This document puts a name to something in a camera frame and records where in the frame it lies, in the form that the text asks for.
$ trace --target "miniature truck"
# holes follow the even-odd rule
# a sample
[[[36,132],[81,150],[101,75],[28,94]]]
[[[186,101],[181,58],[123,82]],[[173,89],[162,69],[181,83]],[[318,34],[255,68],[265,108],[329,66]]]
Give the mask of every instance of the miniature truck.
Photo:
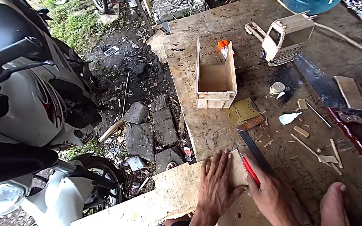
[[[268,61],[269,66],[293,61],[308,42],[315,26],[312,18],[316,15],[309,17],[306,12],[275,20],[268,33],[255,22],[245,25],[247,33],[255,35],[262,42],[259,57]]]

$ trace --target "motorcycle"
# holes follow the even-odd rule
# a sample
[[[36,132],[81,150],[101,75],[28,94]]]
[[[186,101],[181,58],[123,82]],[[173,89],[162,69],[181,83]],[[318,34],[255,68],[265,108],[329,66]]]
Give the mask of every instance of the motorcycle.
[[[91,153],[58,159],[93,139],[101,116],[88,62],[51,37],[47,13],[0,0],[0,216],[22,204],[38,225],[69,225],[120,203],[123,178]],[[56,172],[46,187],[32,189],[48,167]]]

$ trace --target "grass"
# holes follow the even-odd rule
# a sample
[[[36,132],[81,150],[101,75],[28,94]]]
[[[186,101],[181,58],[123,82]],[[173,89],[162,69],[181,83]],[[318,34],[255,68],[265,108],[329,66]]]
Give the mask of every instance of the grass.
[[[122,15],[112,23],[100,23],[100,16],[95,13],[97,8],[92,0],[69,0],[62,5],[55,5],[56,0],[40,1],[40,5],[50,10],[48,15],[53,19],[48,21],[51,35],[64,41],[78,53],[89,52],[104,34],[124,28]]]
[[[95,140],[91,140],[90,142],[85,144],[83,147],[76,146],[74,148],[71,148],[71,149],[68,149],[65,151],[61,151],[58,153],[58,156],[60,159],[69,161],[78,155],[90,153],[90,152],[94,152],[98,156],[103,154],[102,153],[103,151],[101,150],[100,146],[98,145],[98,142]]]

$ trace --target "motorcycle front wheel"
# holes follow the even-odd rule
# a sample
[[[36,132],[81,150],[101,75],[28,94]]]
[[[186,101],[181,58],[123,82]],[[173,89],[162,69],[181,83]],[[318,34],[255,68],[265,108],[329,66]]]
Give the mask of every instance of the motorcycle front wheel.
[[[110,195],[108,198],[95,207],[85,209],[83,211],[84,216],[91,215],[122,202],[121,184],[124,182],[124,179],[122,173],[114,166],[112,162],[104,157],[92,156],[82,160],[82,164],[87,170],[104,176],[109,180],[118,182],[116,187],[109,191]]]

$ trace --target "bare foot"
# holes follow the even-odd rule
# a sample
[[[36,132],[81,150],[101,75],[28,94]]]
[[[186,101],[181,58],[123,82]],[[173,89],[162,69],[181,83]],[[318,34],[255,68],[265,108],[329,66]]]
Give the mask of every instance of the bare foot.
[[[346,185],[332,183],[321,200],[321,226],[350,226],[344,209],[343,196]]]

